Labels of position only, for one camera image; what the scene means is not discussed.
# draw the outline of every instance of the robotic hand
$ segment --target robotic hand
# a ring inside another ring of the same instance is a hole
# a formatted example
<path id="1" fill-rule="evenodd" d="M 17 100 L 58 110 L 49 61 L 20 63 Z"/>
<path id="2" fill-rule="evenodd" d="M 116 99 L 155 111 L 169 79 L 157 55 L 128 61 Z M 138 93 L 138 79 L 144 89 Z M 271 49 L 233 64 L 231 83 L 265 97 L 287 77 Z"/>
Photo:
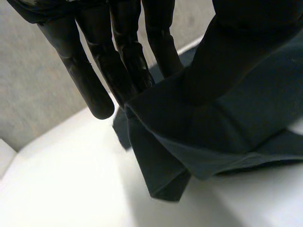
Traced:
<path id="1" fill-rule="evenodd" d="M 80 42 L 78 22 L 92 56 L 119 105 L 154 85 L 138 42 L 140 0 L 8 0 L 28 22 L 37 23 L 58 52 L 92 114 L 106 119 L 114 104 Z M 146 30 L 164 77 L 183 69 L 169 27 L 174 0 L 144 0 Z M 118 51 L 112 41 L 111 18 Z"/>

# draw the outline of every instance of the gray wall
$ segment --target gray wall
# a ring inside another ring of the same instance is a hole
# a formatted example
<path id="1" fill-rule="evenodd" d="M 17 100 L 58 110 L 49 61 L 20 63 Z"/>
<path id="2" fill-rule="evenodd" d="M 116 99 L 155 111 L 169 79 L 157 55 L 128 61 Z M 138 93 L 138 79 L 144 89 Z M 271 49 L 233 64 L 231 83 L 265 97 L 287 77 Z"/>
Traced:
<path id="1" fill-rule="evenodd" d="M 200 37 L 213 15 L 211 0 L 176 0 L 171 32 L 177 49 Z M 148 46 L 143 14 L 139 25 L 139 40 L 152 65 L 155 60 Z M 23 20 L 4 0 L 0 1 L 0 32 L 0 138 L 20 150 L 86 104 L 37 26 Z"/>

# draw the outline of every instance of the black robotic finger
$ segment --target black robotic finger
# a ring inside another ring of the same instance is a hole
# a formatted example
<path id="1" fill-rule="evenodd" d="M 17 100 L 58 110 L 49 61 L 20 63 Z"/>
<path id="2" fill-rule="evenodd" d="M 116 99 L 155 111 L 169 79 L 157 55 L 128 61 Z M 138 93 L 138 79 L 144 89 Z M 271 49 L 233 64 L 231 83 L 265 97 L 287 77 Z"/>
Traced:
<path id="1" fill-rule="evenodd" d="M 74 16 L 51 20 L 38 27 L 58 52 L 92 114 L 98 119 L 110 117 L 114 104 L 87 59 Z"/>
<path id="2" fill-rule="evenodd" d="M 138 42 L 140 0 L 109 1 L 114 37 L 121 59 L 139 92 L 155 82 L 148 70 L 142 45 Z"/>
<path id="3" fill-rule="evenodd" d="M 125 102 L 138 95 L 138 90 L 112 42 L 108 5 L 81 10 L 76 20 L 109 89 L 120 107 L 124 108 Z"/>

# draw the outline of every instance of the folded fabric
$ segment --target folded fabric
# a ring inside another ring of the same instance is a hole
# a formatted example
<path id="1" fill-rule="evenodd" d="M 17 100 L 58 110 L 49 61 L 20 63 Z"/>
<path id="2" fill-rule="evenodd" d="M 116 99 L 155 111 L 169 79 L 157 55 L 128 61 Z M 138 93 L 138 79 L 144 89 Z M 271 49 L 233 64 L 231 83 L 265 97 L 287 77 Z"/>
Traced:
<path id="1" fill-rule="evenodd" d="M 302 33 L 207 105 L 186 101 L 183 78 L 168 78 L 126 104 L 129 139 L 152 197 L 178 201 L 190 174 L 205 180 L 303 159 L 303 137 L 286 129 L 303 116 Z"/>

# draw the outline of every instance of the white table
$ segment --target white table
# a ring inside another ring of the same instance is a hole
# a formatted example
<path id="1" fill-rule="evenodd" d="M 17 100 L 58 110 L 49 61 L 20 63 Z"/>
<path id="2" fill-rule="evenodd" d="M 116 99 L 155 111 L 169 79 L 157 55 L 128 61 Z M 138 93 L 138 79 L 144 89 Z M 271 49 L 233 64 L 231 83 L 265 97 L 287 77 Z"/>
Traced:
<path id="1" fill-rule="evenodd" d="M 303 165 L 192 179 L 180 203 L 157 201 L 112 120 L 85 109 L 22 149 L 0 182 L 0 227 L 303 227 Z"/>

